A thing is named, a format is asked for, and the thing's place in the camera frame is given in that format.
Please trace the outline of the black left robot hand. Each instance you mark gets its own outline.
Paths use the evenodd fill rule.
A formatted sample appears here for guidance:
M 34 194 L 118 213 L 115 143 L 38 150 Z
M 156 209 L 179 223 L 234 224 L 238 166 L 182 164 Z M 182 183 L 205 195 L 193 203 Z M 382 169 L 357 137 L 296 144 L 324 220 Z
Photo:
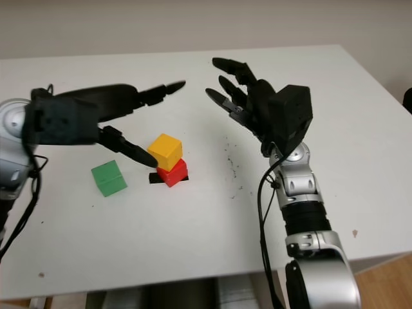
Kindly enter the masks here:
M 186 81 L 181 80 L 141 92 L 129 84 L 112 84 L 67 91 L 58 94 L 57 97 L 73 98 L 81 102 L 91 103 L 98 109 L 98 121 L 107 122 L 132 114 L 138 108 L 161 103 L 166 96 L 177 92 L 185 84 Z M 97 143 L 114 153 L 122 153 L 140 164 L 152 168 L 158 167 L 158 161 L 153 155 L 127 141 L 122 132 L 112 126 L 99 129 Z

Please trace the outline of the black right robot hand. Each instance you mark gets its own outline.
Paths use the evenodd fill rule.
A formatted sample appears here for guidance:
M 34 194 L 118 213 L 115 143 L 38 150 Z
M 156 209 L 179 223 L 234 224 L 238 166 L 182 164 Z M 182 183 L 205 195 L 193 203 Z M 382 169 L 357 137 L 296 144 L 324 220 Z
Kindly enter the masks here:
M 245 62 L 214 57 L 212 64 L 225 73 L 235 76 L 238 84 L 247 87 L 247 92 L 220 75 L 218 81 L 226 94 L 222 95 L 215 89 L 207 88 L 205 90 L 207 96 L 223 108 L 230 118 L 252 132 L 261 142 L 262 155 L 266 158 L 270 157 L 274 142 L 268 115 L 268 102 L 276 94 L 273 87 L 267 81 L 257 79 Z

